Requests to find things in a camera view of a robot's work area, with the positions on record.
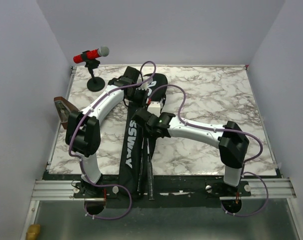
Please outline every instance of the wire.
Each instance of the wire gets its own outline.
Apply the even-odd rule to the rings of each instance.
[[[123,99],[122,101],[123,101],[123,104],[125,105],[125,107],[128,108],[129,106],[128,106],[127,103],[125,102],[125,99]]]
[[[153,78],[153,76],[155,75],[156,73],[156,64],[153,62],[153,61],[146,61],[144,62],[141,67],[140,67],[140,72],[142,72],[142,69],[143,67],[146,65],[146,64],[152,64],[154,69],[153,69],[153,73],[151,74],[151,76],[149,76],[145,81],[142,81],[142,82],[139,82],[139,83],[135,83],[135,84],[131,84],[131,85],[127,85],[127,86],[120,86],[120,87],[117,87],[117,88],[114,88],[112,90],[110,90],[109,92],[105,93],[93,106],[92,108],[95,109],[96,106],[102,102],[103,99],[105,99],[107,96],[109,96],[111,93],[117,91],[117,90],[121,90],[121,89],[126,89],[126,88],[131,88],[131,87],[137,87],[137,86],[140,86],[141,84],[143,83],[146,83],[148,82],[150,79]],[[115,217],[103,217],[103,216],[96,216],[96,215],[91,215],[87,212],[87,209],[85,207],[85,210],[86,210],[86,216],[91,216],[93,219],[102,219],[102,220],[116,220],[116,219],[120,219],[122,217],[124,217],[125,215],[127,215],[131,208],[132,208],[132,203],[133,203],[133,200],[132,200],[132,195],[130,193],[130,191],[122,186],[122,185],[119,185],[119,184],[95,184],[94,182],[92,182],[90,180],[90,178],[86,175],[86,172],[85,172],[85,169],[84,169],[84,163],[83,163],[83,159],[82,159],[82,156],[78,155],[78,154],[73,154],[72,153],[72,149],[73,149],[73,144],[74,144],[74,141],[75,141],[75,138],[76,138],[76,135],[77,135],[77,132],[79,131],[80,127],[82,126],[84,120],[87,118],[87,116],[91,113],[91,110],[89,110],[87,113],[84,114],[84,116],[81,118],[81,120],[79,121],[72,137],[71,137],[71,140],[70,140],[70,143],[69,143],[69,149],[68,149],[68,153],[71,157],[76,157],[76,158],[79,158],[79,165],[80,165],[80,169],[81,169],[81,173],[83,174],[83,176],[85,177],[85,179],[87,180],[88,183],[90,183],[91,185],[93,185],[94,187],[98,187],[98,188],[108,188],[108,187],[118,187],[118,188],[122,188],[124,189],[128,196],[129,196],[129,206],[127,208],[127,210],[120,216],[115,216]]]
[[[256,175],[255,173],[252,173],[252,172],[249,172],[249,171],[246,171],[246,172],[244,172],[243,174],[251,174],[251,175],[255,176],[256,178],[258,178],[258,179],[261,181],[261,183],[263,184],[263,186],[265,187],[265,190],[266,190],[266,199],[265,199],[264,204],[263,204],[257,211],[254,211],[254,212],[249,213],[249,214],[235,214],[235,213],[231,213],[231,212],[227,211],[227,210],[224,208],[223,204],[221,203],[221,208],[223,209],[223,211],[224,211],[226,214],[231,215],[231,216],[234,216],[234,217],[239,217],[239,218],[246,218],[246,217],[253,216],[253,215],[255,215],[255,214],[259,214],[260,212],[262,212],[262,211],[266,208],[267,203],[268,203],[268,201],[269,201],[269,192],[268,192],[268,188],[267,188],[267,185],[266,185],[266,183],[264,182],[264,180],[263,180],[260,176]]]
[[[180,107],[179,107],[179,109],[178,109],[178,113],[177,113],[178,119],[179,119],[183,124],[185,124],[185,125],[187,125],[187,126],[190,126],[190,127],[197,128],[197,129],[207,130],[207,131],[214,131],[214,132],[215,132],[215,131],[217,131],[217,132],[230,132],[230,133],[244,134],[244,135],[247,135],[247,136],[249,136],[249,137],[255,139],[255,140],[258,142],[258,144],[259,144],[259,146],[260,146],[259,152],[258,152],[255,156],[252,156],[252,157],[250,157],[250,158],[248,158],[248,159],[246,159],[246,160],[243,161],[242,170],[241,170],[241,175],[243,175],[243,174],[251,174],[251,175],[254,175],[255,177],[257,177],[257,178],[262,182],[262,184],[264,185],[264,187],[265,187],[265,189],[266,189],[266,201],[265,201],[265,203],[263,204],[263,206],[262,206],[259,210],[255,211],[255,212],[253,212],[253,213],[244,214],[244,215],[237,215],[237,214],[228,212],[228,211],[224,208],[223,205],[221,205],[221,206],[222,206],[222,209],[223,209],[227,214],[232,215],[232,216],[236,216],[236,217],[250,217],[250,216],[255,215],[255,214],[258,214],[258,213],[260,213],[262,210],[264,210],[264,208],[266,207],[266,205],[267,205],[267,203],[268,203],[268,200],[269,200],[269,193],[268,193],[268,189],[267,189],[267,186],[266,186],[265,182],[263,181],[263,179],[262,179],[260,176],[254,174],[254,173],[252,173],[252,172],[249,172],[249,171],[244,172],[245,163],[248,162],[248,161],[250,161],[250,160],[253,160],[253,159],[259,157],[259,156],[262,154],[262,152],[263,152],[263,143],[262,143],[262,141],[261,141],[258,137],[256,137],[255,135],[253,135],[253,134],[251,134],[251,133],[248,133],[248,132],[239,131],[239,130],[234,130],[234,129],[225,129],[225,128],[217,128],[217,129],[214,129],[214,128],[211,128],[211,127],[199,126],[199,125],[191,124],[191,123],[188,123],[188,122],[184,121],[184,120],[182,119],[182,117],[181,117],[181,111],[182,111],[182,108],[183,108],[183,106],[184,106],[184,104],[185,104],[185,101],[186,101],[186,92],[185,92],[180,86],[177,86],[177,85],[174,85],[174,84],[166,84],[166,85],[159,86],[159,87],[157,87],[157,88],[150,94],[149,99],[152,99],[152,96],[153,96],[159,89],[164,88],[164,87],[174,87],[174,88],[178,88],[178,89],[181,90],[181,92],[183,93],[183,100],[182,100],[182,103],[181,103],[181,105],[180,105]]]
[[[199,126],[199,125],[195,125],[195,124],[192,124],[192,123],[188,123],[186,121],[184,121],[184,119],[182,119],[181,117],[181,111],[182,111],[182,108],[185,104],[185,101],[186,101],[186,92],[184,91],[184,89],[182,89],[180,86],[177,86],[177,85],[174,85],[174,84],[166,84],[166,85],[162,85],[162,86],[159,86],[157,87],[154,91],[152,91],[152,93],[150,94],[149,96],[149,99],[152,99],[152,96],[159,90],[159,89],[162,89],[162,88],[165,88],[165,87],[174,87],[174,88],[178,88],[179,90],[181,90],[182,94],[183,94],[183,100],[182,100],[182,103],[178,109],[178,113],[177,113],[177,116],[178,116],[178,119],[185,125],[187,126],[190,126],[190,127],[194,127],[194,128],[197,128],[197,129],[202,129],[202,130],[207,130],[207,131],[217,131],[217,132],[230,132],[230,133],[237,133],[237,134],[244,134],[244,135],[247,135],[253,139],[255,139],[259,146],[260,146],[260,150],[259,152],[255,155],[255,156],[252,156],[246,160],[243,161],[243,167],[242,167],[242,171],[241,171],[241,174],[243,175],[243,172],[244,172],[244,166],[245,166],[245,163],[247,163],[248,161],[250,160],[253,160],[255,158],[258,158],[262,152],[263,152],[263,143],[262,141],[256,137],[255,135],[249,133],[249,132],[245,132],[245,131],[239,131],[239,130],[234,130],[234,129],[225,129],[225,128],[217,128],[217,129],[214,129],[214,128],[211,128],[211,127],[205,127],[205,126]]]

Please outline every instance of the microphone stand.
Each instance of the microphone stand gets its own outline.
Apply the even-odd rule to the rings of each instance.
[[[91,79],[89,79],[87,82],[87,88],[91,92],[99,92],[100,90],[104,89],[105,81],[101,77],[94,75],[94,69],[98,68],[101,62],[96,59],[88,59],[86,55],[87,52],[89,51],[84,51],[81,54],[81,58],[86,62],[85,68],[88,69],[91,76]]]

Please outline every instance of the marble tabletop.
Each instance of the marble tabletop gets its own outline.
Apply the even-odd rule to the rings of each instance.
[[[126,65],[100,66],[94,71],[106,83],[123,75]],[[146,66],[143,74],[153,71]],[[187,100],[182,109],[186,119],[208,123],[225,124],[228,120],[238,123],[244,132],[256,135],[263,142],[262,155],[248,162],[245,171],[258,175],[276,175],[275,164],[267,144],[262,122],[251,86],[243,67],[182,67],[158,66],[157,73],[167,76],[168,82],[182,87]],[[90,92],[90,78],[85,67],[78,67],[71,87],[69,101],[78,109],[92,103],[103,91]],[[177,113],[183,94],[176,88],[167,89],[164,112]],[[101,124],[101,144],[97,151],[98,166],[103,174],[118,174],[122,152],[127,108],[118,104]],[[60,127],[52,156],[50,174],[81,174],[79,162],[68,155],[65,130]],[[249,139],[246,157],[258,153],[259,145]],[[159,138],[152,158],[155,175],[223,175],[224,165],[219,150],[201,142],[183,138]]]

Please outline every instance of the microphone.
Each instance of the microphone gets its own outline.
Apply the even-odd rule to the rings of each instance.
[[[86,62],[88,60],[94,60],[100,57],[107,57],[110,54],[110,49],[107,46],[101,46],[98,49],[83,52],[80,55],[74,56],[73,61],[75,64],[80,64],[82,62]]]

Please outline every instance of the white and gray marble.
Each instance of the white and gray marble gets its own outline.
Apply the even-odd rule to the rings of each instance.
[[[126,66],[100,66],[95,75],[109,81],[121,76]],[[151,73],[146,66],[143,73]],[[264,146],[262,155],[248,162],[245,170],[259,175],[276,175],[246,71],[242,67],[176,67],[159,66],[157,72],[165,74],[168,82],[182,87],[187,101],[182,116],[189,120],[225,124],[235,121],[245,132],[259,137]],[[86,83],[90,74],[78,67],[71,88],[69,101],[80,110],[93,102],[101,93],[90,92]],[[168,88],[163,111],[177,113],[183,94],[176,88]],[[118,174],[126,125],[127,108],[118,104],[101,125],[101,144],[97,151],[98,165],[103,174]],[[250,139],[247,157],[255,155],[259,145]],[[153,156],[156,175],[222,175],[218,149],[182,138],[159,138]],[[80,174],[78,161],[68,155],[65,131],[61,127],[50,165],[50,174]]]

